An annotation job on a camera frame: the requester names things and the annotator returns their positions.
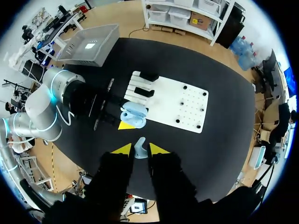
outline black chair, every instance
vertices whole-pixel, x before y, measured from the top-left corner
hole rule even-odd
[[[276,63],[276,56],[272,49],[270,58],[268,60],[263,60],[262,70],[258,69],[257,67],[254,68],[254,70],[258,73],[260,77],[260,82],[264,92],[266,92],[267,83],[271,87],[272,91],[274,91],[274,87],[277,86],[276,84],[274,84],[274,79],[272,75],[272,72],[274,71],[275,63]]]

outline floor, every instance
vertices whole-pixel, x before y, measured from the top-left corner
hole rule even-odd
[[[255,79],[255,74],[253,74],[251,70],[243,71],[240,68],[234,54],[230,50],[225,49],[217,43],[211,47],[209,45],[210,41],[203,37],[190,33],[187,33],[185,36],[181,36],[175,33],[167,33],[162,31],[142,31],[144,26],[144,16],[140,1],[126,1],[96,7],[88,11],[86,16],[87,18],[85,21],[81,22],[83,28],[118,23],[120,25],[121,37],[128,37],[132,31],[141,29],[133,32],[131,34],[131,38],[154,40],[192,49],[230,67],[249,82],[253,82]],[[75,32],[77,32],[77,30],[70,30],[66,34],[61,35],[61,38],[64,40],[69,39],[75,34]],[[61,63],[54,64],[58,67],[62,65]],[[256,100],[263,98],[263,94],[256,94]],[[263,100],[257,101],[256,108],[261,109],[263,108],[263,105]],[[247,186],[250,186],[253,183],[258,172],[258,170],[253,170],[248,165],[252,149],[255,145],[255,132],[253,131],[252,133],[253,135],[248,150],[248,156],[242,168],[242,171],[245,173],[245,178],[242,183]],[[49,143],[48,146],[45,146],[41,140],[37,140],[36,146],[31,150],[30,153],[37,156],[40,166],[50,177],[52,177],[53,183],[55,185],[55,192],[59,192],[69,187],[72,180],[78,179],[80,167],[69,160],[55,145],[52,146],[52,143]],[[158,211],[155,205],[148,211],[147,215],[134,214],[129,218],[131,222],[154,222],[158,221],[158,217]]]

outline office chair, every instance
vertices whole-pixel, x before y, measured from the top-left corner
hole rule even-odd
[[[257,135],[260,134],[260,140],[269,143],[271,132],[279,124],[279,99],[280,95],[278,95],[276,99],[273,100],[273,102],[270,104],[270,106],[268,106],[268,108],[263,113],[263,119],[258,116],[260,123],[254,124],[255,126],[259,125],[259,128],[257,130],[254,128],[254,131],[256,132],[255,139]]]
[[[257,72],[257,74],[260,77],[260,82],[262,84],[262,88],[264,91],[266,90],[266,83],[269,83],[269,86],[271,87],[272,91],[274,91],[274,87],[277,86],[277,84],[274,84],[274,79],[272,75],[272,71],[274,71],[276,63],[276,56],[272,49],[271,56],[268,60],[263,60],[263,67],[262,70],[258,69],[257,67],[254,68],[254,70]]]

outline storage box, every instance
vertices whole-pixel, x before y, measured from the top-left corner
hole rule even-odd
[[[173,25],[185,27],[188,24],[188,19],[190,19],[191,11],[172,7],[168,14],[170,15],[170,21]]]
[[[165,22],[167,18],[167,13],[169,11],[169,6],[159,6],[155,7],[153,5],[148,11],[149,11],[149,17],[152,21],[159,21],[159,22]]]
[[[211,18],[206,17],[202,14],[192,12],[191,19],[190,19],[190,25],[200,28],[202,30],[207,30],[209,25],[211,24]]]
[[[194,0],[174,0],[174,4],[191,8]]]
[[[199,0],[198,8],[207,11],[211,14],[216,14],[216,12],[220,12],[220,4],[218,0]]]
[[[101,67],[119,37],[118,24],[80,30],[69,40],[58,61]]]
[[[258,169],[262,162],[263,162],[263,156],[265,155],[266,152],[266,146],[261,146],[261,147],[254,147],[252,150],[252,154],[249,160],[249,165],[253,169]]]

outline cable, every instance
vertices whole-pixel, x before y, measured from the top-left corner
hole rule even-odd
[[[266,186],[265,192],[263,193],[263,196],[262,196],[262,199],[261,199],[261,202],[260,202],[260,207],[261,207],[261,206],[262,206],[262,204],[263,204],[263,198],[265,197],[266,191],[267,191],[267,189],[268,189],[268,186],[269,186],[270,180],[271,180],[271,178],[272,178],[273,171],[274,171],[274,165],[273,165],[273,167],[272,167],[272,171],[271,171],[270,178],[269,178],[269,181],[268,181],[268,183],[267,183],[267,186]]]
[[[147,208],[147,210],[149,210],[150,208],[152,208],[155,204],[156,204],[156,201],[153,203],[152,206],[150,206],[149,208]],[[128,217],[128,216],[131,216],[131,215],[133,215],[133,214],[136,214],[136,213],[142,213],[143,211],[145,211],[145,209],[142,210],[142,211],[139,211],[139,212],[132,212],[132,214],[127,215],[127,217]]]
[[[73,114],[72,112],[69,111],[69,112],[68,112],[69,122],[67,122],[67,121],[64,119],[64,117],[63,117],[63,115],[62,115],[62,113],[61,113],[61,111],[60,111],[58,105],[56,105],[56,108],[57,108],[58,113],[60,114],[62,120],[65,122],[65,124],[66,124],[67,126],[71,126],[71,116],[75,117],[75,114]]]
[[[24,140],[24,141],[8,141],[7,143],[8,144],[22,144],[22,143],[26,143],[28,141],[31,141],[33,139],[35,139],[35,137],[32,137],[31,139],[27,139],[27,140]]]
[[[136,30],[133,30],[133,31],[129,34],[129,38],[130,38],[130,36],[131,36],[131,34],[132,34],[133,32],[136,32],[136,31],[139,31],[139,30],[143,30],[144,32],[148,32],[150,29],[149,29],[149,28],[145,28],[145,24],[144,24],[144,26],[143,26],[142,29],[136,29]]]

